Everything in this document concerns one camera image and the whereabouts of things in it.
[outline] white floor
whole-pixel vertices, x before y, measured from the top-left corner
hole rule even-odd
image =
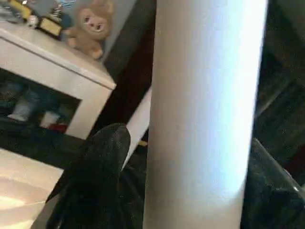
[[[0,229],[29,229],[62,170],[0,149]]]

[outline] white wall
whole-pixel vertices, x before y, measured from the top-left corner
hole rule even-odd
[[[114,26],[112,29],[111,36],[107,39],[104,49],[103,60],[105,60],[113,46],[115,40],[120,34],[132,8],[137,0],[114,0],[116,5],[116,11],[113,18]]]

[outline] red object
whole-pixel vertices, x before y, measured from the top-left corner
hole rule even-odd
[[[59,131],[61,133],[65,133],[66,130],[68,129],[68,125],[66,125],[66,124],[51,124],[48,129]]]
[[[302,145],[297,150],[296,154],[293,155],[288,162],[284,165],[293,178],[296,178],[300,173],[305,170],[305,145]]]

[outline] stuffed animal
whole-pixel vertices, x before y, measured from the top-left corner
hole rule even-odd
[[[99,59],[103,54],[100,42],[110,35],[112,15],[112,0],[93,0],[90,5],[81,7],[75,26],[64,31],[68,36],[67,44]]]

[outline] white shelf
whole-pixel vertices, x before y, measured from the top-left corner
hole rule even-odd
[[[116,86],[101,62],[90,59],[68,47],[64,42],[57,41],[41,31],[29,29],[25,25],[1,22],[0,38],[108,89],[113,90]]]
[[[116,86],[102,63],[8,22],[0,22],[0,48],[0,68],[81,100],[66,134],[86,139]]]

